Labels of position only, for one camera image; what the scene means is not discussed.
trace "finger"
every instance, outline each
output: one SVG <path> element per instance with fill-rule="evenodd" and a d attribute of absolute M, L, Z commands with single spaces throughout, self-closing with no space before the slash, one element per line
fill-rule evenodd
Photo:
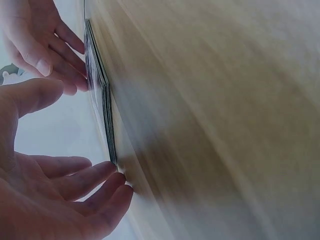
<path fill-rule="evenodd" d="M 71 64 L 82 75 L 86 75 L 86 64 L 71 50 L 71 48 L 60 38 L 52 35 L 49 40 L 49 46 L 52 50 L 58 53 L 64 60 Z"/>
<path fill-rule="evenodd" d="M 97 213 L 111 199 L 116 190 L 126 183 L 122 173 L 112 174 L 101 188 L 83 202 L 72 202 L 71 206 L 83 216 Z"/>
<path fill-rule="evenodd" d="M 58 178 L 76 173 L 92 166 L 89 159 L 79 156 L 31 156 L 40 166 L 43 173 L 49 178 Z"/>
<path fill-rule="evenodd" d="M 73 201 L 86 196 L 115 171 L 116 166 L 105 161 L 73 175 L 56 178 L 52 183 L 65 200 Z"/>
<path fill-rule="evenodd" d="M 86 78 L 80 74 L 74 67 L 67 63 L 55 51 L 50 50 L 51 59 L 53 60 L 54 70 L 60 74 L 62 81 L 76 85 L 81 91 L 88 90 L 88 82 Z"/>
<path fill-rule="evenodd" d="M 25 20 L 15 18 L 6 27 L 6 32 L 26 63 L 35 67 L 45 77 L 51 74 L 51 58 L 45 47 L 31 35 Z"/>
<path fill-rule="evenodd" d="M 34 67 L 27 63 L 16 46 L 5 35 L 2 36 L 4 47 L 9 55 L 10 60 L 18 68 L 23 69 L 29 73 L 34 74 L 38 78 L 43 78 L 43 75 Z"/>
<path fill-rule="evenodd" d="M 73 96 L 77 93 L 77 86 L 72 82 L 68 81 L 68 79 L 57 71 L 53 71 L 50 76 L 47 76 L 46 79 L 50 80 L 62 80 L 63 82 L 63 93 L 66 95 Z"/>
<path fill-rule="evenodd" d="M 128 185 L 119 187 L 102 211 L 87 217 L 97 239 L 108 236 L 116 228 L 129 209 L 133 193 Z"/>
<path fill-rule="evenodd" d="M 59 36 L 59 38 L 68 43 L 74 50 L 81 54 L 85 54 L 84 43 L 63 21 L 61 21 L 58 27 L 55 29 L 55 33 Z"/>
<path fill-rule="evenodd" d="M 12 111 L 16 111 L 19 118 L 50 106 L 61 97 L 62 93 L 61 81 L 41 78 L 5 85 L 0 89 L 0 95 L 10 99 L 15 108 Z"/>

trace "wooden surface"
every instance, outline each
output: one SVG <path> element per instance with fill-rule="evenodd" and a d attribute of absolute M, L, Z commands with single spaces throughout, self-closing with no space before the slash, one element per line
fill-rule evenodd
<path fill-rule="evenodd" d="M 90 4 L 137 238 L 320 239 L 320 2 Z"/>

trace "hand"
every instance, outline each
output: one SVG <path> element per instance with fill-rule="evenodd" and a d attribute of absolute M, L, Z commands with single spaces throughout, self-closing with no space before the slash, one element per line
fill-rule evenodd
<path fill-rule="evenodd" d="M 133 190 L 111 162 L 14 152 L 18 119 L 54 103 L 59 80 L 0 87 L 0 239 L 100 240 L 129 208 Z M 106 182 L 84 202 L 75 201 Z"/>
<path fill-rule="evenodd" d="M 49 79 L 60 79 L 64 91 L 88 90 L 82 41 L 61 20 L 53 0 L 0 0 L 0 25 L 5 47 L 19 68 Z"/>

